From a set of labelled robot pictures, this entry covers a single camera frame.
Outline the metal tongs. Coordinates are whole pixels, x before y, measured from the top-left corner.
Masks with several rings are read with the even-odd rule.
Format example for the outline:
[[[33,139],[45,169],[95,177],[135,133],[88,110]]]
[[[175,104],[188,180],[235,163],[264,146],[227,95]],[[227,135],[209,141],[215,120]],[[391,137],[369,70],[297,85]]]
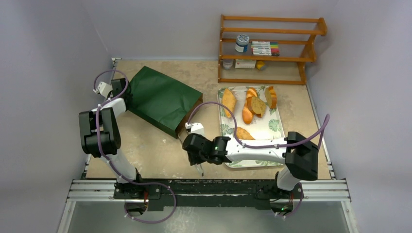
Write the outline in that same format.
[[[201,175],[201,177],[204,177],[204,169],[203,169],[202,165],[201,164],[195,164],[194,166],[197,169],[197,171],[199,172],[199,174]]]

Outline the small oval bread roll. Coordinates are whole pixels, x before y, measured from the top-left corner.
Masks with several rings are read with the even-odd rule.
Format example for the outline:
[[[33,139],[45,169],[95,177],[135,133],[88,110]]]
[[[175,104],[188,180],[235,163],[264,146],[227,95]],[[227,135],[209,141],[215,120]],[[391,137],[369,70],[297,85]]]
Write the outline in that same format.
[[[237,127],[236,136],[238,139],[254,140],[254,138],[250,135],[250,133],[242,127]]]

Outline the green paper bag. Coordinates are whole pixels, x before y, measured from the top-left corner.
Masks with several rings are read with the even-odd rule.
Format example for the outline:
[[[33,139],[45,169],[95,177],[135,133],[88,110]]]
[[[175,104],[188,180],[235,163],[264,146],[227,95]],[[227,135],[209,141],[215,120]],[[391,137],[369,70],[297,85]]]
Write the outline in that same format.
[[[129,82],[128,111],[177,138],[203,93],[144,66]]]

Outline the yellow fake bread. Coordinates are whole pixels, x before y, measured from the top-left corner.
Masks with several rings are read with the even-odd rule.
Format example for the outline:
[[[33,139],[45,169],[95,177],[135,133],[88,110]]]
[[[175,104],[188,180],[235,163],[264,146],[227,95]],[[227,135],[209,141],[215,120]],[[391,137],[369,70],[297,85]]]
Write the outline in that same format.
[[[237,99],[232,91],[226,88],[223,92],[222,104],[226,106],[232,113],[234,113]]]

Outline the leaf pattern serving tray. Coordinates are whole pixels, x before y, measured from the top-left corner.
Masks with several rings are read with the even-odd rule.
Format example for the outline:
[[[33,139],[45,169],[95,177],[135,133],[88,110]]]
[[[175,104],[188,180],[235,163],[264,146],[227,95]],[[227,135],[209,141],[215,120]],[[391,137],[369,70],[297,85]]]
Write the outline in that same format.
[[[265,98],[265,89],[269,87],[267,85],[262,86],[236,86],[236,87],[223,87],[217,91],[217,100],[222,102],[223,92],[226,88],[233,92],[237,99],[237,103],[234,110],[234,116],[237,121],[237,126],[247,130],[250,135],[256,140],[268,140],[268,139],[280,139],[285,137],[280,114],[277,108],[270,109]],[[245,103],[246,91],[248,88],[255,88],[257,96],[266,103],[266,112],[262,118],[254,115],[252,122],[247,125],[242,120],[242,110]],[[219,121],[221,136],[233,136],[234,122],[232,118],[228,118],[225,114],[225,109],[219,107]],[[282,166],[280,163],[268,162],[262,160],[243,160],[240,162],[226,163],[229,168],[248,168],[248,167],[270,167],[270,166]]]

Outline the fake baguette bread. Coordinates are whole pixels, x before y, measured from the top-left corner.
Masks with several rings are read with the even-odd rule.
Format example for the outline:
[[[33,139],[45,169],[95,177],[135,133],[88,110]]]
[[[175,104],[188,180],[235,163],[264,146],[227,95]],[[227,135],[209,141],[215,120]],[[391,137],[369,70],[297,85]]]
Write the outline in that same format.
[[[242,120],[247,125],[249,125],[252,122],[254,116],[254,114],[249,110],[247,104],[248,98],[252,96],[257,97],[257,91],[255,88],[248,88],[248,90],[246,91],[245,103],[242,110]]]

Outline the brown speckled bread slice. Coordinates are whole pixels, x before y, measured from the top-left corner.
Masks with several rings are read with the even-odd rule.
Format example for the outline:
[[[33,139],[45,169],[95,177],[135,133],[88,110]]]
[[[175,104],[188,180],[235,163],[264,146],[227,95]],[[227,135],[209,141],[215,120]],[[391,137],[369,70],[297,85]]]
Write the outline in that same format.
[[[251,96],[246,100],[247,107],[249,111],[257,115],[259,118],[262,118],[266,112],[266,103],[262,101],[259,97]]]

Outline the orange fake bread slice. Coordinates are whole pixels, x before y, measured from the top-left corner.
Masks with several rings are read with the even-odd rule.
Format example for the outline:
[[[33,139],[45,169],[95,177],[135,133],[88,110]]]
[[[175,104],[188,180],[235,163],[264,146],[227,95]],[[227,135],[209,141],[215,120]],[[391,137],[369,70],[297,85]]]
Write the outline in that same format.
[[[276,108],[277,95],[273,86],[269,86],[265,89],[265,98],[270,109]]]

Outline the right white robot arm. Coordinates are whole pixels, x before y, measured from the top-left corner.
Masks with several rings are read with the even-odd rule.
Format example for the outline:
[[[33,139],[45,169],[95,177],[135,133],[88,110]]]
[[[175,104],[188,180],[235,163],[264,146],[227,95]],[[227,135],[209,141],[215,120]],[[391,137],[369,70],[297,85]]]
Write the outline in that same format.
[[[318,179],[319,147],[297,132],[288,132],[285,138],[271,140],[237,140],[233,136],[208,140],[198,133],[190,133],[182,148],[188,153],[192,166],[203,162],[221,165],[244,160],[284,164],[273,184],[273,192],[280,198],[291,193],[300,181]]]

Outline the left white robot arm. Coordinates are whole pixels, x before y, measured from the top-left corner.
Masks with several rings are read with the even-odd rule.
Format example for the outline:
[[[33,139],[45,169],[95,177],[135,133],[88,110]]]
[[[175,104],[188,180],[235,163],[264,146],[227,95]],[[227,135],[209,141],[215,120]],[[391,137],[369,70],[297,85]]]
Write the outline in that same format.
[[[143,196],[145,185],[138,170],[121,151],[121,136],[117,117],[126,112],[125,98],[130,96],[126,78],[112,82],[108,98],[97,108],[78,115],[81,147],[86,154],[99,158],[116,176],[117,194],[128,194],[134,199]]]

